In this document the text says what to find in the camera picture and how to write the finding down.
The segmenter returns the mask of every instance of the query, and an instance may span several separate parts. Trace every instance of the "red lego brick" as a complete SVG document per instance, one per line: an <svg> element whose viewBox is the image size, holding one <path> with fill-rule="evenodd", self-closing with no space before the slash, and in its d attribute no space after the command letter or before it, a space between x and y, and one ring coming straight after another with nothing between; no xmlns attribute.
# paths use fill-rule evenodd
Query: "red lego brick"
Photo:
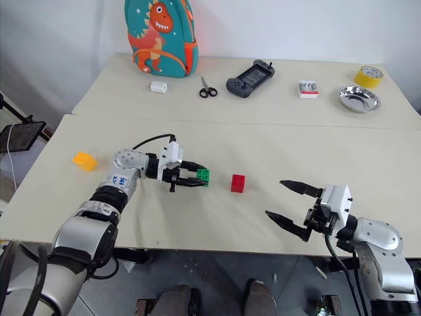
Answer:
<svg viewBox="0 0 421 316"><path fill-rule="evenodd" d="M245 176L240 174L232 175L231 192L243 193L245 185Z"/></svg>

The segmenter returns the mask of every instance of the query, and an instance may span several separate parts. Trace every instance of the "teal backpack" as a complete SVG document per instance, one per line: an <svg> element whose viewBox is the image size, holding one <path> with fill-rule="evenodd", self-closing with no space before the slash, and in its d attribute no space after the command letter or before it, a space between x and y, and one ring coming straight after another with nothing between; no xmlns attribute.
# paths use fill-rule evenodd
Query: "teal backpack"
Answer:
<svg viewBox="0 0 421 316"><path fill-rule="evenodd" d="M141 71L176 78L194 73L199 51L188 0L126 0L124 15Z"/></svg>

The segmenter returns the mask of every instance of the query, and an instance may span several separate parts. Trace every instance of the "scissors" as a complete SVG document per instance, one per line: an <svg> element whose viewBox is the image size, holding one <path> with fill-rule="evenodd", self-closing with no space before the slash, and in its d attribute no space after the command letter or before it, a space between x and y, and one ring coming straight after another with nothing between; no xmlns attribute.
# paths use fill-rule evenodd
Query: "scissors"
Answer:
<svg viewBox="0 0 421 316"><path fill-rule="evenodd" d="M216 90L215 88L209 87L205 79L203 78L203 76L202 76L202 83L203 83L204 88L202 88L199 91L199 95L201 97L204 97L204 98L207 98L208 96L216 97L218 95L218 90Z"/></svg>

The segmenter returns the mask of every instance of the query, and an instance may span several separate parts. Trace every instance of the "green lego brick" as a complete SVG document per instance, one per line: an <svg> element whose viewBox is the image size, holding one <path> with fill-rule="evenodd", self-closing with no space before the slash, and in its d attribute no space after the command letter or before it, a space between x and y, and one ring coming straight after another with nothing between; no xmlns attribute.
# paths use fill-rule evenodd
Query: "green lego brick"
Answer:
<svg viewBox="0 0 421 316"><path fill-rule="evenodd" d="M209 182L209 169L199 169L197 171L197 176L198 179Z"/></svg>

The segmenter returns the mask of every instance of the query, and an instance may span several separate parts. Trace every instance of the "floor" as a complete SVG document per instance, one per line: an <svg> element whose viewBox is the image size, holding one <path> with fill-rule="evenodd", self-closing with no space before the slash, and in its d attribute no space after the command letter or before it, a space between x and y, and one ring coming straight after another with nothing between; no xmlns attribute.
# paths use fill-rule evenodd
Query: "floor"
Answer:
<svg viewBox="0 0 421 316"><path fill-rule="evenodd" d="M153 253L154 262L136 265L130 273L120 264L113 278L89 280L70 315L132 316L137 299L158 298L167 288L187 283L202 291L208 316L240 316L250 279L269 286L279 316L316 315L315 302L324 294L340 296L344 315L357 314L343 273L330 273L323 279L314 268L314 258L173 250ZM19 255L12 274L31 264ZM107 275L113 269L111 261L97 274Z"/></svg>

